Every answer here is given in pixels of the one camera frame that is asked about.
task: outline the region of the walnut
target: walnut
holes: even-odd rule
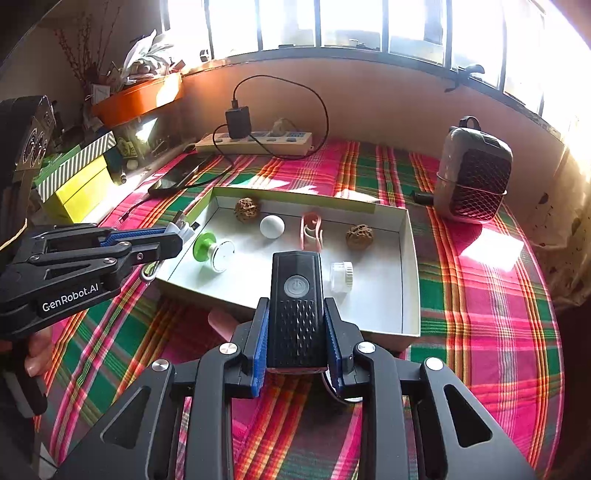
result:
[[[367,225],[352,226],[345,238],[351,250],[365,250],[374,241],[374,232]]]
[[[250,198],[238,200],[234,207],[234,214],[242,223],[251,222],[260,212],[261,206],[255,200]]]

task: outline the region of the power strip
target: power strip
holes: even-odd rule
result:
[[[276,155],[306,155],[312,149],[310,132],[286,132],[279,137],[273,136],[272,132],[253,132],[252,136]],[[195,149],[198,152],[216,152],[212,137],[206,136],[197,143]],[[251,137],[234,139],[227,133],[216,134],[216,144],[227,154],[268,154]]]

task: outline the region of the smartphone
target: smartphone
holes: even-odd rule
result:
[[[166,196],[175,193],[189,184],[201,166],[214,157],[212,153],[191,153],[160,177],[149,189],[150,196]]]

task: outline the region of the pink clip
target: pink clip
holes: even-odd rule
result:
[[[323,246],[321,222],[320,215],[314,212],[302,216],[300,224],[300,248],[302,250],[312,250],[320,253]]]

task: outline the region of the orange planter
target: orange planter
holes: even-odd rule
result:
[[[92,107],[92,113],[108,128],[116,127],[181,98],[182,82],[180,73],[172,73],[140,83],[97,103]]]

